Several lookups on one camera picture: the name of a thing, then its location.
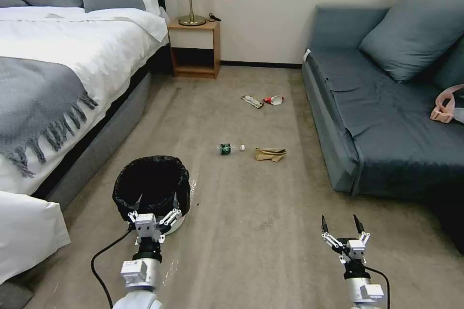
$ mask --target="blanket fringe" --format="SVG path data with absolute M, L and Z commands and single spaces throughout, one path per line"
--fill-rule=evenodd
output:
M 94 110 L 98 103 L 89 97 L 87 91 L 84 91 L 78 98 L 78 101 L 85 104 L 89 109 Z M 64 142 L 68 140 L 68 133 L 71 136 L 75 136 L 75 132 L 65 118 L 68 115 L 71 121 L 74 123 L 77 129 L 81 128 L 81 122 L 85 123 L 87 117 L 82 111 L 81 107 L 77 102 L 73 102 L 68 111 L 64 113 L 58 120 L 51 122 L 44 130 L 40 132 L 35 138 L 29 139 L 24 147 L 17 147 L 12 153 L 3 153 L 21 172 L 21 175 L 25 178 L 33 178 L 35 173 L 28 168 L 28 158 L 26 156 L 26 147 L 30 147 L 33 152 L 37 155 L 37 158 L 41 164 L 45 164 L 47 159 L 39 145 L 39 136 L 42 135 L 50 143 L 54 151 L 59 151 L 63 146 Z

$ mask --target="sofa cushion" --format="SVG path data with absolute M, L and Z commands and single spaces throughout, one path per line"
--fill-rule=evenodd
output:
M 434 76 L 434 83 L 442 90 L 464 84 L 464 37 L 461 37 L 443 57 L 443 63 Z
M 398 84 L 356 49 L 317 48 L 311 56 L 358 151 L 353 193 L 411 198 L 462 189 L 464 125 L 429 119 L 437 87 Z
M 464 0 L 399 0 L 360 49 L 405 82 L 428 67 L 464 33 Z

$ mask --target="green bottle label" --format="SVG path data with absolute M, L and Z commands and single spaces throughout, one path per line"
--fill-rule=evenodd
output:
M 231 153 L 230 144 L 221 144 L 221 155 L 229 155 Z

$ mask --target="sofa armrest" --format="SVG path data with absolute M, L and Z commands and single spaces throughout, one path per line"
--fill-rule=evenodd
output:
M 387 8 L 317 5 L 308 47 L 358 48 L 387 12 Z

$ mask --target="white bedsheet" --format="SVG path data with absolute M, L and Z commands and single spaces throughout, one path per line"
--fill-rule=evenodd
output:
M 0 284 L 69 244 L 59 204 L 0 191 Z
M 39 138 L 47 163 L 26 150 L 34 178 L 23 178 L 0 155 L 0 190 L 31 195 L 64 155 L 102 118 L 111 103 L 128 88 L 130 77 L 167 42 L 163 18 L 136 9 L 113 9 L 86 14 L 81 8 L 17 7 L 0 9 L 0 56 L 64 64 L 98 102 L 96 110 L 82 109 L 87 122 L 68 137 L 60 151 Z

